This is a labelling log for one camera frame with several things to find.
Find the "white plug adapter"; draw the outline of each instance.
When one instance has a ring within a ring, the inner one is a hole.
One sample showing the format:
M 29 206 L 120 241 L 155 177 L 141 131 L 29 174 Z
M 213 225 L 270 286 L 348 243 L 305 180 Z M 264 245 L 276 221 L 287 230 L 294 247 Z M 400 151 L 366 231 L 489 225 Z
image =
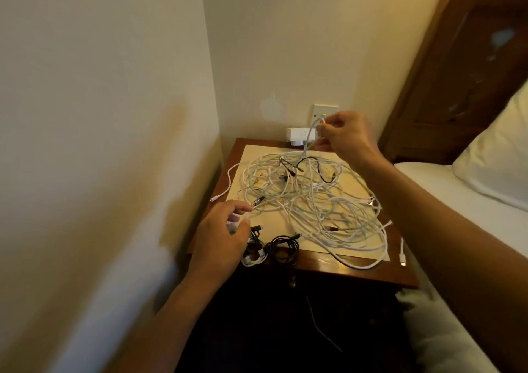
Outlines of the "white plug adapter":
M 310 133 L 310 138 L 308 138 L 309 131 L 310 127 L 286 129 L 286 137 L 294 147 L 300 147 L 304 144 L 304 141 L 315 141 L 315 137 L 317 134 L 315 128 L 312 129 L 312 132 Z

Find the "left hand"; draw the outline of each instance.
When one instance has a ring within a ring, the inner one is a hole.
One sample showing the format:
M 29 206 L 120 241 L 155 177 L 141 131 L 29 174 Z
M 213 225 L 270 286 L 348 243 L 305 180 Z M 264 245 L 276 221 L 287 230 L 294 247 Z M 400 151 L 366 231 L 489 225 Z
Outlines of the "left hand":
M 193 257 L 186 278 L 197 285 L 218 290 L 233 274 L 246 250 L 250 224 L 243 220 L 231 235 L 227 222 L 237 222 L 239 217 L 253 208 L 236 200 L 219 202 L 209 212 L 196 230 Z

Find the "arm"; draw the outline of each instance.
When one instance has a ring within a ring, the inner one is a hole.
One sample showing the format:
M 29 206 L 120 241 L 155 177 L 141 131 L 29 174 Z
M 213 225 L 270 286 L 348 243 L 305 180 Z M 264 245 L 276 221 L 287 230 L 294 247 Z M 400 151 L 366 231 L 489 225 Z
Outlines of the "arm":
M 194 254 L 187 276 L 167 303 L 124 349 L 111 373 L 172 373 L 198 317 L 215 292 L 231 276 L 246 249 L 250 226 L 240 223 L 230 235 L 226 222 L 251 211 L 241 201 L 217 203 L 196 231 Z
M 364 116 L 340 112 L 326 123 L 318 127 L 314 149 L 335 151 L 365 178 L 433 285 L 492 360 L 507 371 L 528 371 L 528 259 L 393 167 Z

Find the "wooden headboard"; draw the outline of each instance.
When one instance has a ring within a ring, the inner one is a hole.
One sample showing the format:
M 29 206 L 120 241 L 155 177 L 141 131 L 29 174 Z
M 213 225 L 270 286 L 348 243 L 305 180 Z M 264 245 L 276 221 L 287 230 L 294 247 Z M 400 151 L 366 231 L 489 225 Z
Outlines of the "wooden headboard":
M 527 78 L 528 0 L 440 0 L 379 148 L 451 164 Z

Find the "wall outlet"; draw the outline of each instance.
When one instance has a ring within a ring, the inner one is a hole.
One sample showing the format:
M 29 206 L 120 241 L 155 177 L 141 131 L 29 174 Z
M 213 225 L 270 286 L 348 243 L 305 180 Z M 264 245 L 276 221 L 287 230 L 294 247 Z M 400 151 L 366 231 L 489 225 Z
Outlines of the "wall outlet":
M 319 117 L 326 118 L 327 116 L 336 113 L 338 110 L 338 105 L 321 105 L 317 103 L 313 104 L 312 116 L 310 117 L 310 126 L 312 126 L 312 124 Z

